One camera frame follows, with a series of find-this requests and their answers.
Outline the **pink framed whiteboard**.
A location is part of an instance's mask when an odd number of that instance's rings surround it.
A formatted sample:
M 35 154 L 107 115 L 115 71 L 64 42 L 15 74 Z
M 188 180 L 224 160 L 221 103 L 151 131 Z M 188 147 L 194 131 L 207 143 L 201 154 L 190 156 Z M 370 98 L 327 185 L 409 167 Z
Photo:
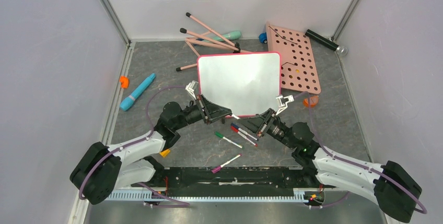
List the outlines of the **pink framed whiteboard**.
M 236 116 L 278 109 L 281 56 L 277 52 L 202 55 L 197 75 L 200 93 Z

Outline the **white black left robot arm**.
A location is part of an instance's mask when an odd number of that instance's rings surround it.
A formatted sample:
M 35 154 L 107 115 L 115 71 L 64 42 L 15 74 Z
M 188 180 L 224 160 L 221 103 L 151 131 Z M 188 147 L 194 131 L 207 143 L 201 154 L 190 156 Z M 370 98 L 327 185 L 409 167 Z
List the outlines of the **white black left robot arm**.
M 232 109 L 217 105 L 203 95 L 196 96 L 185 108 L 177 102 L 168 102 L 156 125 L 147 133 L 115 145 L 92 144 L 69 180 L 78 189 L 78 198 L 93 205 L 103 202 L 113 190 L 138 182 L 158 186 L 164 180 L 164 172 L 147 157 L 171 148 L 180 138 L 178 130 L 198 121 L 212 124 L 227 116 L 236 117 Z

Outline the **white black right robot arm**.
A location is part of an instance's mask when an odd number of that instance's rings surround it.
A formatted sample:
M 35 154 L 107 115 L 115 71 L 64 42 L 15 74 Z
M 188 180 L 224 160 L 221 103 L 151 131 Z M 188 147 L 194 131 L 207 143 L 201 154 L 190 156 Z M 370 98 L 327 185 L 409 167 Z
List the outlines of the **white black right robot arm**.
M 321 145 L 305 122 L 287 126 L 268 109 L 255 115 L 249 128 L 259 137 L 265 134 L 291 149 L 292 157 L 302 166 L 302 181 L 339 187 L 375 203 L 389 217 L 409 223 L 415 212 L 425 212 L 418 204 L 422 188 L 398 163 L 361 161 L 344 156 Z

